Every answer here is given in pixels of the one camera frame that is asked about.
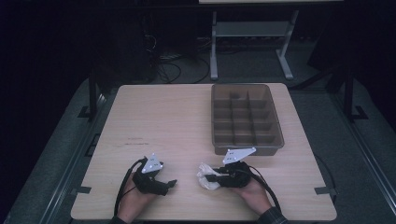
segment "hand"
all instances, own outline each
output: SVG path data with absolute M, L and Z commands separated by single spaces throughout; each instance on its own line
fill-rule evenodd
M 272 207 L 264 187 L 254 178 L 243 188 L 231 188 L 257 215 L 263 214 Z
M 132 180 L 133 177 L 134 173 L 131 173 L 123 192 L 125 193 L 130 189 L 132 190 L 122 197 L 119 212 L 117 213 L 117 217 L 126 223 L 131 223 L 157 196 L 155 194 L 144 194 L 140 192 L 134 185 L 134 181 Z

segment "brown transparent tray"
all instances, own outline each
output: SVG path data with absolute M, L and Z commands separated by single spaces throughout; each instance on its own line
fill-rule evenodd
M 269 87 L 213 85 L 212 142 L 218 155 L 245 147 L 255 147 L 255 156 L 275 155 L 284 141 Z

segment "sleeve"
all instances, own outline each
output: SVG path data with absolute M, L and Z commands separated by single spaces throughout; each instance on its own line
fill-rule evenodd
M 258 224 L 288 224 L 288 220 L 275 207 L 268 209 L 257 220 Z
M 108 224 L 127 224 L 127 223 L 122 221 L 119 217 L 113 217 L 111 218 Z

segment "crumpled white plastic bag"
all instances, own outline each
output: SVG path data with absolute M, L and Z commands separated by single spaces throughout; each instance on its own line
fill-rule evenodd
M 198 172 L 198 181 L 201 184 L 201 186 L 205 189 L 218 189 L 220 187 L 220 184 L 218 182 L 209 182 L 207 181 L 205 175 L 221 175 L 218 172 L 214 171 L 212 167 L 209 165 L 201 162 L 199 165 L 200 171 Z

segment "gray tape piece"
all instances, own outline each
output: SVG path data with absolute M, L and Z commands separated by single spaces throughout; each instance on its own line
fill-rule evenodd
M 89 187 L 79 187 L 78 189 L 72 189 L 70 194 L 77 195 L 78 193 L 89 194 L 91 192 L 91 188 Z
M 329 189 L 327 187 L 315 188 L 315 192 L 317 194 L 330 194 L 331 196 L 337 195 L 337 191 L 335 189 Z

